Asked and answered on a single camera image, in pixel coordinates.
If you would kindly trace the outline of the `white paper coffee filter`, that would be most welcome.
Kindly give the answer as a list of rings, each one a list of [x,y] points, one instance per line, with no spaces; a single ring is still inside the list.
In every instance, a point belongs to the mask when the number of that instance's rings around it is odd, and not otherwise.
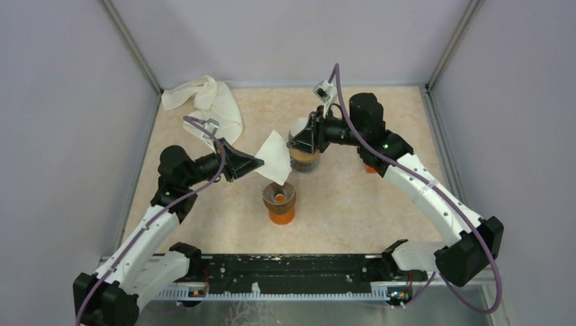
[[[298,135],[303,129],[306,127],[308,123],[307,117],[299,117],[295,120],[295,122],[291,125],[289,129],[289,139],[292,139],[294,136]]]

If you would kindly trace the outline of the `orange glass flask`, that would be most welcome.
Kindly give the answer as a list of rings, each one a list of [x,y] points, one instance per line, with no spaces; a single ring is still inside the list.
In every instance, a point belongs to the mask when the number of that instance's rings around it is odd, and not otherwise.
[[[288,223],[293,221],[295,217],[295,208],[292,208],[291,210],[287,211],[284,214],[277,214],[273,211],[268,211],[268,216],[271,222],[277,225],[287,225]]]

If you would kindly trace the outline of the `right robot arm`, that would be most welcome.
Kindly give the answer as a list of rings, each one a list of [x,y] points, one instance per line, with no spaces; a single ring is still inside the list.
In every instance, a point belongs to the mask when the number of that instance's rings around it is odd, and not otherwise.
[[[345,120],[318,106],[289,137],[288,148],[317,154],[331,144],[356,147],[363,163],[403,191],[433,224],[442,243],[402,240],[382,262],[386,277],[399,280],[408,270],[427,270],[457,287],[466,285],[498,257],[503,224],[467,208],[427,170],[413,147],[386,128],[384,107],[374,94],[353,95],[348,108]]]

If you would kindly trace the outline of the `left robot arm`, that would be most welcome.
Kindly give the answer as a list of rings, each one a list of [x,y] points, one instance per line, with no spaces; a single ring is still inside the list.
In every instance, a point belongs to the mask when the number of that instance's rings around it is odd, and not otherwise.
[[[232,182],[264,161],[234,149],[225,139],[196,160],[178,145],[160,154],[158,190],[132,234],[105,263],[73,282],[76,325],[134,325],[141,311],[169,284],[203,275],[200,249],[178,242],[147,267],[164,240],[184,221],[200,191],[220,177]]]

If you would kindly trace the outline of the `white cloth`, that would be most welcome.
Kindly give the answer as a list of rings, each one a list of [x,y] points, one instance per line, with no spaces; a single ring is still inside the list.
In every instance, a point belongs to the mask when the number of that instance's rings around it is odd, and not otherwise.
[[[178,109],[192,100],[190,117],[198,120],[215,120],[219,127],[215,136],[235,143],[243,132],[244,124],[240,108],[228,85],[205,75],[184,83],[162,94],[166,111]]]

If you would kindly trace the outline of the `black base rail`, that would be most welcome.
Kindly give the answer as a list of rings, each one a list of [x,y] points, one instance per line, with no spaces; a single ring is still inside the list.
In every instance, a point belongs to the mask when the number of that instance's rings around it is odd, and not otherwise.
[[[364,294],[374,282],[408,280],[390,260],[366,254],[203,255],[179,278],[206,285],[210,294],[248,294],[254,284],[263,294]]]

